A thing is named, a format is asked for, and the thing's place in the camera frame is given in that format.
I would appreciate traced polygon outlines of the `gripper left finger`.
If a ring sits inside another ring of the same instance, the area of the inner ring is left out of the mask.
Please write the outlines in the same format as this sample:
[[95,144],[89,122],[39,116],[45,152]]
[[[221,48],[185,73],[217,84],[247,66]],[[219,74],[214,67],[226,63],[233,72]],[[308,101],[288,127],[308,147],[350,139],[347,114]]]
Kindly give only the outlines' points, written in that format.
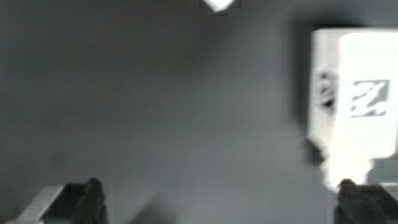
[[109,224],[100,180],[48,185],[11,224]]

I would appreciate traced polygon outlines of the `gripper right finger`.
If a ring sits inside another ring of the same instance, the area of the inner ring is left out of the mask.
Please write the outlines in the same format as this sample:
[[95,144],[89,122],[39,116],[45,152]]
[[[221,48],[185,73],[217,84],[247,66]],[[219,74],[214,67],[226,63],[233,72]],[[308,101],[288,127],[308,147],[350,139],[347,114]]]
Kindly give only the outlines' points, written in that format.
[[340,183],[334,224],[398,224],[398,183]]

